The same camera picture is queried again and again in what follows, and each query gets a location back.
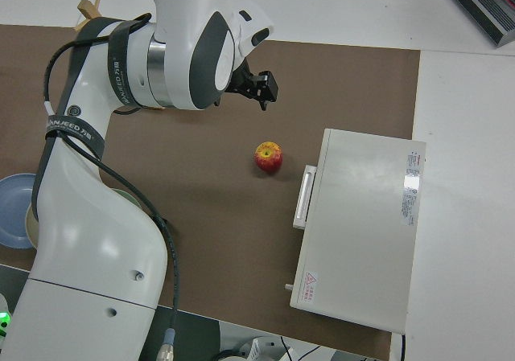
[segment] white case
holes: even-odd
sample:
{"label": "white case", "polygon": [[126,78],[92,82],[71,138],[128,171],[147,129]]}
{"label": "white case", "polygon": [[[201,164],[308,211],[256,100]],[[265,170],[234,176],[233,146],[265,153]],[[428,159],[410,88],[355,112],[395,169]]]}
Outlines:
{"label": "white case", "polygon": [[291,306],[405,333],[425,149],[325,130]]}

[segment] black strap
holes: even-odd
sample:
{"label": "black strap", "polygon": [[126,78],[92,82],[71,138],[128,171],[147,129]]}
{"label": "black strap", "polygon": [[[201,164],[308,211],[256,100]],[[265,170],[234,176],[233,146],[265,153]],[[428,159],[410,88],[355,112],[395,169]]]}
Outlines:
{"label": "black strap", "polygon": [[124,21],[114,28],[109,35],[107,49],[107,72],[114,93],[121,103],[129,106],[140,106],[130,91],[127,75],[127,47],[129,45],[130,28],[139,21]]}
{"label": "black strap", "polygon": [[48,116],[46,137],[55,137],[56,131],[65,132],[83,142],[93,154],[102,159],[104,138],[86,121],[74,116]]}

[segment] screw hole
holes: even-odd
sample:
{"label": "screw hole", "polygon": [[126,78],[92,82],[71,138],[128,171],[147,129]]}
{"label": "screw hole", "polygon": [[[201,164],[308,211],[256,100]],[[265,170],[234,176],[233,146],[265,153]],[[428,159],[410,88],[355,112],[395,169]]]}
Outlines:
{"label": "screw hole", "polygon": [[108,317],[114,317],[116,314],[117,314],[117,311],[113,308],[108,308],[105,310],[105,313],[107,314]]}

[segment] red apple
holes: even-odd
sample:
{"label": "red apple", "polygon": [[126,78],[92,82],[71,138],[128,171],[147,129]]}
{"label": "red apple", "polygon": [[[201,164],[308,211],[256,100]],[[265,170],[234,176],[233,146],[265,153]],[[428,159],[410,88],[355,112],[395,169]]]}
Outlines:
{"label": "red apple", "polygon": [[259,168],[273,174],[282,164],[281,147],[274,142],[261,143],[254,152],[254,161]]}

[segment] plate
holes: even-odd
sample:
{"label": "plate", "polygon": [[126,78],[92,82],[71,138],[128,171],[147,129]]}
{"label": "plate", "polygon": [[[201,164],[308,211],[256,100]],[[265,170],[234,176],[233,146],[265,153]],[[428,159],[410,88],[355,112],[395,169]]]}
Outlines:
{"label": "plate", "polygon": [[35,174],[13,174],[0,180],[0,244],[32,248],[25,233],[25,215],[31,204]]}

